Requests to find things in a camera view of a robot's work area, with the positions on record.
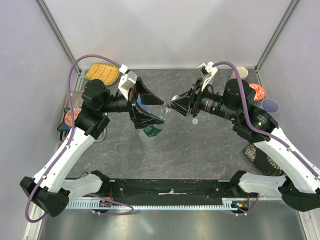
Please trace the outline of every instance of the green bottle label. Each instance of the green bottle label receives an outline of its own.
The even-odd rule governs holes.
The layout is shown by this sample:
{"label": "green bottle label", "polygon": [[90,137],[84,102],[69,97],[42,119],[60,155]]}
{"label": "green bottle label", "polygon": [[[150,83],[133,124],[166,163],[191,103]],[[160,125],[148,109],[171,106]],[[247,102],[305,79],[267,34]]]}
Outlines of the green bottle label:
{"label": "green bottle label", "polygon": [[145,135],[147,135],[150,138],[157,136],[162,130],[163,129],[158,129],[155,126],[147,126],[143,129]]}

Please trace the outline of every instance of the orange plate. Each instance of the orange plate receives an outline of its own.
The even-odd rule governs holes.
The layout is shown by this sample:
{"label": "orange plate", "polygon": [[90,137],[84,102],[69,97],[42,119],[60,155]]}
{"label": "orange plate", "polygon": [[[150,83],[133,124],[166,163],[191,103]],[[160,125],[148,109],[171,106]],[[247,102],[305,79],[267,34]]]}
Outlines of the orange plate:
{"label": "orange plate", "polygon": [[[80,107],[74,107],[73,108],[73,116],[74,116],[74,120],[77,119],[79,113],[81,112],[81,108]],[[72,119],[71,119],[71,112],[70,110],[66,113],[66,115],[64,116],[64,122],[71,128],[72,127]]]}
{"label": "orange plate", "polygon": [[250,83],[249,86],[250,88],[255,90],[255,96],[254,96],[255,102],[264,99],[264,97],[266,96],[266,90],[262,86],[255,83]]}

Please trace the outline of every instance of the clear plastic bottle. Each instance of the clear plastic bottle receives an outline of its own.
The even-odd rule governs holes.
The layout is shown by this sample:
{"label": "clear plastic bottle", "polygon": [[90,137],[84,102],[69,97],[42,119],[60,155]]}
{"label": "clear plastic bottle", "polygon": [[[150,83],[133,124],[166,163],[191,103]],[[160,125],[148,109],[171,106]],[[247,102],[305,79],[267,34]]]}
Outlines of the clear plastic bottle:
{"label": "clear plastic bottle", "polygon": [[[174,96],[172,98],[172,100],[175,100],[177,98],[179,98],[179,96]],[[145,106],[145,105],[143,105],[142,108],[146,111],[148,110],[147,106]],[[154,137],[159,135],[162,132],[162,130],[165,129],[168,126],[168,124],[177,115],[177,113],[173,109],[167,108],[165,105],[161,105],[160,108],[158,109],[158,111],[154,114],[159,116],[160,118],[162,118],[164,120],[164,123],[163,124],[155,124],[155,125],[140,129],[139,130],[139,138],[143,142],[152,141],[154,139]]]}

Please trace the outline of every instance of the white wall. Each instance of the white wall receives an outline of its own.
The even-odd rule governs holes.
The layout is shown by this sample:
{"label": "white wall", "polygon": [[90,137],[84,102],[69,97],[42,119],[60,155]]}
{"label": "white wall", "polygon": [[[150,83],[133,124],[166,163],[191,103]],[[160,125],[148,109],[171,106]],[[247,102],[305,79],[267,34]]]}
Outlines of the white wall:
{"label": "white wall", "polygon": [[[268,96],[280,105],[276,119],[293,144],[317,167],[320,167],[319,11],[319,0],[301,1],[261,69]],[[317,211],[314,216],[320,220]]]}
{"label": "white wall", "polygon": [[131,68],[194,68],[208,61],[256,65],[290,0],[45,2],[76,58],[100,54]]}
{"label": "white wall", "polygon": [[19,186],[50,159],[70,63],[32,0],[0,7],[0,239],[25,232],[27,197]]}

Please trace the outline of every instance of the metal floor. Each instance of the metal floor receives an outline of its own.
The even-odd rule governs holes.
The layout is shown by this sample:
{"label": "metal floor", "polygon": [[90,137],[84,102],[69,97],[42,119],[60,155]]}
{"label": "metal floor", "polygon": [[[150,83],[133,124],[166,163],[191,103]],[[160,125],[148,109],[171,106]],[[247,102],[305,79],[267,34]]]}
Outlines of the metal floor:
{"label": "metal floor", "polygon": [[47,217],[38,240],[306,240],[297,211],[259,201],[248,216],[217,210],[141,210],[98,216],[66,209]]}

